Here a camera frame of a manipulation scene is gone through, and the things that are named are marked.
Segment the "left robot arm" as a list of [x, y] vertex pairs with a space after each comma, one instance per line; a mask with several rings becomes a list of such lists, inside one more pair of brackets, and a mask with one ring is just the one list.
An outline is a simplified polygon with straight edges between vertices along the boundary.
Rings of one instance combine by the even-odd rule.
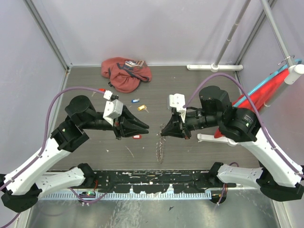
[[53, 192], [94, 185], [96, 175], [87, 163], [44, 177], [49, 168], [89, 140], [86, 129], [113, 131], [118, 140], [149, 132], [149, 126], [136, 118], [118, 99], [106, 102], [104, 111], [98, 112], [87, 96], [78, 95], [70, 101], [65, 112], [65, 121], [43, 142], [40, 150], [16, 170], [0, 176], [1, 200], [10, 210], [20, 213]]

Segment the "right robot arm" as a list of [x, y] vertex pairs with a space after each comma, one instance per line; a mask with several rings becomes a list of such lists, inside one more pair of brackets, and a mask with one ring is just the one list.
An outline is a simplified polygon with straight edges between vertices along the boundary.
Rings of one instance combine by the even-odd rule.
[[189, 139], [191, 131], [218, 127], [223, 135], [216, 140], [226, 144], [241, 145], [260, 162], [259, 168], [241, 168], [215, 162], [210, 168], [207, 181], [213, 187], [235, 183], [259, 189], [265, 196], [276, 201], [300, 200], [304, 194], [301, 185], [304, 168], [292, 161], [285, 153], [276, 153], [278, 145], [270, 144], [257, 115], [247, 108], [233, 107], [228, 93], [217, 86], [200, 90], [201, 108], [185, 108], [185, 96], [169, 95], [171, 119], [162, 129], [161, 136]]

